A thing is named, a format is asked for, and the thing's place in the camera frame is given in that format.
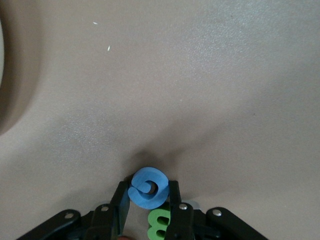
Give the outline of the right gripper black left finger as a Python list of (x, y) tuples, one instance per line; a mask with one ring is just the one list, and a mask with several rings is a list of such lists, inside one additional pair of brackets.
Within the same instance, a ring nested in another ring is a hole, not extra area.
[(109, 203), (99, 205), (85, 215), (74, 209), (63, 210), (20, 240), (116, 240), (123, 234), (130, 208), (129, 183), (119, 182)]

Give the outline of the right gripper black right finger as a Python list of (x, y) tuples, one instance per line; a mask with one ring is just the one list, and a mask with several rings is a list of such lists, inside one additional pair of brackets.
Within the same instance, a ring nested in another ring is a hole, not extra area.
[(268, 238), (224, 207), (203, 213), (183, 202), (179, 182), (169, 181), (170, 223), (166, 240), (267, 240)]

